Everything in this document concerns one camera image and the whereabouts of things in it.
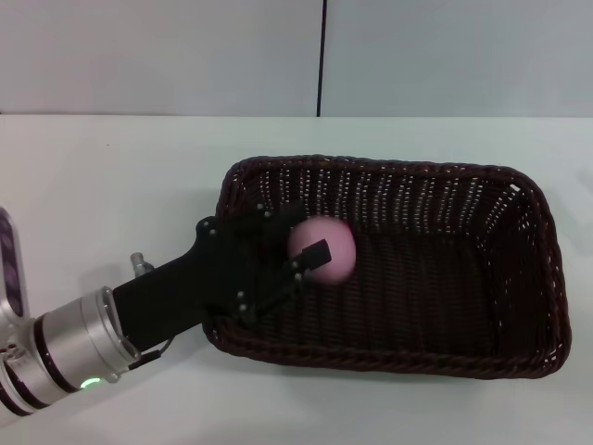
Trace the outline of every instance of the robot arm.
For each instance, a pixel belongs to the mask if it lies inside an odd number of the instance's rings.
[[[288,234],[305,218],[299,206],[208,217],[180,258],[155,269],[134,254],[132,281],[31,319],[16,229],[0,209],[0,426],[92,383],[117,382],[198,324],[226,316],[256,325],[302,290],[307,270],[331,260],[325,241],[288,258]]]

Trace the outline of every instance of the white table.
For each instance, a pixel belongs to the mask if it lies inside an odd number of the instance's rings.
[[[228,356],[201,329],[117,385],[0,431],[3,444],[585,444],[593,439],[593,120],[0,116],[0,203],[32,314],[132,278],[194,240],[222,178],[254,155],[321,152],[506,164],[558,224],[571,357],[536,381],[292,369]]]

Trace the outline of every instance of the cable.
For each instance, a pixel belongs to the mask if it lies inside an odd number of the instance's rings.
[[[151,350],[149,352],[142,354],[140,356],[140,360],[138,360],[138,362],[132,363],[130,366],[128,366],[128,369],[130,371],[133,371],[134,369],[138,369],[139,367],[144,366],[145,364],[149,364],[154,360],[160,359],[160,356],[163,355],[163,353],[169,348],[170,344],[173,342],[174,339],[175,337],[167,340],[167,343],[165,343],[160,350]]]
[[[166,351],[166,350],[169,348],[170,344],[173,342],[173,340],[174,340],[174,339],[175,339],[175,337],[173,337],[173,338],[170,338],[169,340],[167,340],[167,343],[165,343],[165,346],[163,346],[163,347],[160,349],[160,353],[161,353],[161,354],[162,354],[163,352],[165,352],[165,351]]]

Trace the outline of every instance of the black vertical line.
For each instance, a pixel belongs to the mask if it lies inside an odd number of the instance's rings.
[[[317,79],[317,117],[322,114],[322,93],[323,93],[323,58],[325,57],[325,25],[327,23],[327,0],[323,0],[322,12],[322,41],[319,51],[319,76]]]

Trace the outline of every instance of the wicker basket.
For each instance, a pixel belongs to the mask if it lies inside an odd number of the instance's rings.
[[[220,350],[356,371],[539,378],[571,347],[561,253],[542,192],[508,168],[307,156],[229,171],[217,213],[300,199],[347,221],[357,267],[254,330],[220,318]]]

